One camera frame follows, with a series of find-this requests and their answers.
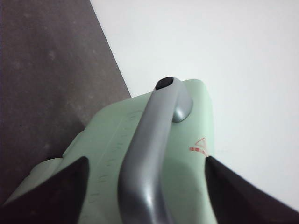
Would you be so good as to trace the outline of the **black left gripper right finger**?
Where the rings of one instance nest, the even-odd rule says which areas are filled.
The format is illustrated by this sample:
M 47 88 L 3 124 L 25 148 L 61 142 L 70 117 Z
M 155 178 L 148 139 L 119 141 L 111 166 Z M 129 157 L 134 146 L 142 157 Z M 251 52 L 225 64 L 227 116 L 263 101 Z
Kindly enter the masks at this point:
M 261 191 L 212 156 L 206 158 L 207 190 L 220 224 L 297 224 L 299 213 Z

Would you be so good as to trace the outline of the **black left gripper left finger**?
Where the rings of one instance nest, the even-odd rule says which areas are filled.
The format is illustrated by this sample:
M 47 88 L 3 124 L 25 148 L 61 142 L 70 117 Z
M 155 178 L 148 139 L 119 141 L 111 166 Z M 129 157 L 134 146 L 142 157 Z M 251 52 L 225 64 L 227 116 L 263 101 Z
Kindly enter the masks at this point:
M 89 161 L 80 157 L 0 209 L 2 224 L 76 224 L 84 203 Z

